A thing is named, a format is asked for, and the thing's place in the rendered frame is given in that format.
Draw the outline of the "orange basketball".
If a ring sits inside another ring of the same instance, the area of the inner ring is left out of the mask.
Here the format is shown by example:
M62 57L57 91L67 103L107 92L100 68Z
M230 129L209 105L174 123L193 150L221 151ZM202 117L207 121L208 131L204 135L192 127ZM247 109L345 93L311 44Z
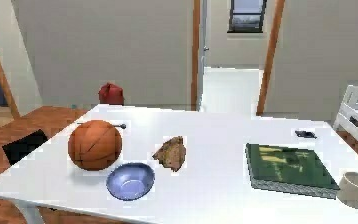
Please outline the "orange basketball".
M111 166L120 156L122 137L109 122L91 120L80 124L68 140L68 155L79 168L99 171Z

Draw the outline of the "brown bread piece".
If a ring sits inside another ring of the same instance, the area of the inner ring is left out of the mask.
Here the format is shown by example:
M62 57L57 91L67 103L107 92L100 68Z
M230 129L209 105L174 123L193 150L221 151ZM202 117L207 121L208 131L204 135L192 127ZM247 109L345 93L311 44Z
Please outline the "brown bread piece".
M173 172L177 172L182 167L185 157L186 147L182 136L176 136L164 142L152 156L164 168L169 168Z

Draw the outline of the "pale grey room door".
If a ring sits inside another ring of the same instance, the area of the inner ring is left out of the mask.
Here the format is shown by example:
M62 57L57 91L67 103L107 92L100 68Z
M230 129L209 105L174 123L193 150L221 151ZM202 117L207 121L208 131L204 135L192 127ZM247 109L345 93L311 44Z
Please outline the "pale grey room door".
M205 70L206 52L203 48L206 46L207 35L207 0L200 0L200 19L199 19L199 48L198 48L198 84L197 84L197 107L198 111L202 111L203 97L203 76Z

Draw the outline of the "white table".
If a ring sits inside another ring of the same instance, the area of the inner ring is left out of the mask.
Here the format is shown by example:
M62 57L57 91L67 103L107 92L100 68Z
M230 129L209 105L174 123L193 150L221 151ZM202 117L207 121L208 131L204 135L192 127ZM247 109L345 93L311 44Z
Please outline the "white table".
M98 105L82 117L124 123L120 161L143 162L155 172L153 189L137 201L120 201L106 189L107 171L89 173L69 159L73 125L0 174L0 198L14 202L30 224L37 206L154 224L358 224L358 209L338 200L251 187L247 143L308 148L335 180L358 172L358 155L325 122L252 118L231 114ZM296 130L317 138L301 138ZM153 154L182 136L185 162L173 172Z

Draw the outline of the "thin grey rod with knob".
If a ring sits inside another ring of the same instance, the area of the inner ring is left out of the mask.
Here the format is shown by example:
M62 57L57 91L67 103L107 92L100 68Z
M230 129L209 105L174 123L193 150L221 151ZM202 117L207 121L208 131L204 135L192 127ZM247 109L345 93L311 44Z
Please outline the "thin grey rod with knob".
M118 127L118 128L121 128L121 129L126 129L127 126L126 124L112 124L113 127Z

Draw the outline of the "red bag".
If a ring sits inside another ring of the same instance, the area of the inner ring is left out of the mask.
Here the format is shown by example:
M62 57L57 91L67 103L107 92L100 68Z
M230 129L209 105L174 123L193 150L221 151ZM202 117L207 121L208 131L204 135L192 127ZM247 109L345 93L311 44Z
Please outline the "red bag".
M113 83L107 83L98 92L101 104L123 105L123 89Z

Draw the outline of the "blue bowl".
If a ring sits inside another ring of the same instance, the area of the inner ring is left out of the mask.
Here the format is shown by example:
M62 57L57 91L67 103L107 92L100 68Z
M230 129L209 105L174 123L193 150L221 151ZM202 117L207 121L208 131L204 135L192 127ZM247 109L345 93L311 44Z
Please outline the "blue bowl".
M154 170L145 163L122 164L107 177L109 193L122 201L134 201L146 195L155 182Z

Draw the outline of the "black framed window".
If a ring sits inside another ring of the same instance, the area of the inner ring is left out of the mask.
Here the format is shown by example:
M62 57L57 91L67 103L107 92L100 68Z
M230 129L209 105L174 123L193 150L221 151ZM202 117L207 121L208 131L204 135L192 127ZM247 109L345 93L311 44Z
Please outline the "black framed window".
M230 0L228 33L262 33L267 0Z

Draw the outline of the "green book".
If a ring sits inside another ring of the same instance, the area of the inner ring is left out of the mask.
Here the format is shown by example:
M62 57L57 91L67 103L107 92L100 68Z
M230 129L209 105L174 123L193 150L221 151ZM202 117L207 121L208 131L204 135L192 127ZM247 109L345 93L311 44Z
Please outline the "green book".
M313 150L247 143L245 155L254 189L333 200L340 190Z

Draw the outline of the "small black flat object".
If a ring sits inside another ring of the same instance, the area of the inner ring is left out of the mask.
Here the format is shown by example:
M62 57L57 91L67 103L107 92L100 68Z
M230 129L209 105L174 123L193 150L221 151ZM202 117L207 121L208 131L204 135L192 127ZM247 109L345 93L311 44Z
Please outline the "small black flat object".
M314 138L314 139L317 138L317 136L310 131L296 130L295 134L297 135L297 137L301 137L301 138Z

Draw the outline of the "black floor mat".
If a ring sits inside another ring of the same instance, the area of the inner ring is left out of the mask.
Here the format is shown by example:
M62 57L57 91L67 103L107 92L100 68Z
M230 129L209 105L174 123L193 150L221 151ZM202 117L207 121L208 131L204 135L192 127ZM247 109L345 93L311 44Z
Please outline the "black floor mat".
M9 163L14 165L33 152L48 140L45 133L39 129L21 139L15 140L2 147Z

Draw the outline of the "white slatted chair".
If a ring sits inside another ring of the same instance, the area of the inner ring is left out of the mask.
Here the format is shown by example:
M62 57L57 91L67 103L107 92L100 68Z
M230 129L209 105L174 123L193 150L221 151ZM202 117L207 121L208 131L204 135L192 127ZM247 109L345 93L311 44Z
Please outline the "white slatted chair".
M347 86L333 124L334 130L339 128L343 128L358 141L358 86Z

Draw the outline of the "beige cup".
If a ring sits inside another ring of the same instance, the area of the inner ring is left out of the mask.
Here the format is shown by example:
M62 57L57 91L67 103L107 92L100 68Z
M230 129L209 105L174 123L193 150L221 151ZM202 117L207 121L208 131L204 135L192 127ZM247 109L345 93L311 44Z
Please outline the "beige cup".
M337 198L348 207L358 209L358 172L346 172L339 183Z

